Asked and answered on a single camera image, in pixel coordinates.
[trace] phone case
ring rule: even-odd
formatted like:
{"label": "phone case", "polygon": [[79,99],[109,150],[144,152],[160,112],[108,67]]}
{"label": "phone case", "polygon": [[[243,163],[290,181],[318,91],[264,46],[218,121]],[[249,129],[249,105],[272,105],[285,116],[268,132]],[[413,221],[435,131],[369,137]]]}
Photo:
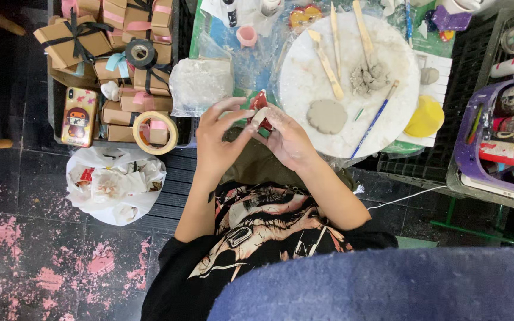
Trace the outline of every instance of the phone case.
{"label": "phone case", "polygon": [[[72,98],[68,97],[70,90],[73,91]],[[93,142],[97,97],[98,94],[92,90],[67,88],[61,134],[63,144],[90,147]]]}

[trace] plastic bag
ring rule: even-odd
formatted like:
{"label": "plastic bag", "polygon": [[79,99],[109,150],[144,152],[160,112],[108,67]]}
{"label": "plastic bag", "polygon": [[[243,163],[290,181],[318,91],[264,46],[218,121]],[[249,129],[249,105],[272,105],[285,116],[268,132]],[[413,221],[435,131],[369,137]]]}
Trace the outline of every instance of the plastic bag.
{"label": "plastic bag", "polygon": [[117,226],[146,215],[158,199],[166,166],[139,149],[79,149],[66,168],[67,198],[99,221]]}
{"label": "plastic bag", "polygon": [[211,105],[233,96],[231,55],[206,32],[198,38],[198,59],[181,60],[170,74],[172,116],[200,117]]}

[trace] cable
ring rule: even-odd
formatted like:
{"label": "cable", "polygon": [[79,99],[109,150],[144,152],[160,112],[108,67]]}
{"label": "cable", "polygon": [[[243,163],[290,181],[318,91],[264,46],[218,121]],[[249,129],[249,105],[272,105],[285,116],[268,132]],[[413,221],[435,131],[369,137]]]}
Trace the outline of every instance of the cable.
{"label": "cable", "polygon": [[369,208],[367,208],[367,209],[368,209],[368,210],[371,210],[371,209],[373,209],[373,208],[378,208],[378,207],[382,207],[382,206],[384,206],[384,205],[388,205],[388,204],[396,203],[396,202],[402,201],[402,200],[404,200],[404,199],[407,199],[407,198],[410,198],[410,197],[414,197],[414,196],[416,196],[416,195],[420,195],[421,193],[425,193],[425,192],[429,192],[429,191],[437,190],[438,188],[442,188],[442,187],[447,187],[447,185],[433,187],[433,188],[430,188],[429,190],[421,191],[421,192],[419,192],[419,193],[415,193],[415,194],[410,195],[410,196],[406,196],[406,197],[403,197],[403,198],[399,198],[399,199],[397,199],[396,201],[391,201],[391,202],[388,202],[388,203],[385,203],[385,204],[382,204],[382,205],[369,207]]}

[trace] graphic print shirt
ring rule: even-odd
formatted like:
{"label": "graphic print shirt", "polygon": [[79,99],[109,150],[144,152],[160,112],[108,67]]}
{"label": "graphic print shirt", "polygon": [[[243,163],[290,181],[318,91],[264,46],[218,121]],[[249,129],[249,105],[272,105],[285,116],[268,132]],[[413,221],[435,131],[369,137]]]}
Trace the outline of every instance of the graphic print shirt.
{"label": "graphic print shirt", "polygon": [[308,192],[295,187],[231,183],[219,189],[215,235],[167,242],[142,320],[204,320],[227,283],[270,263],[397,247],[396,238],[372,220],[351,231],[336,230]]}

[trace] black electrical tape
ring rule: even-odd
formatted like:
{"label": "black electrical tape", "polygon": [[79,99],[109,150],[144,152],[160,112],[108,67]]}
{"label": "black electrical tape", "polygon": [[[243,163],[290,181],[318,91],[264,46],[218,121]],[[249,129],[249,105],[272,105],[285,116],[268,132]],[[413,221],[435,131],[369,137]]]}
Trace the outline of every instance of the black electrical tape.
{"label": "black electrical tape", "polygon": [[150,41],[134,39],[126,46],[126,60],[138,69],[148,70],[156,64],[158,53]]}

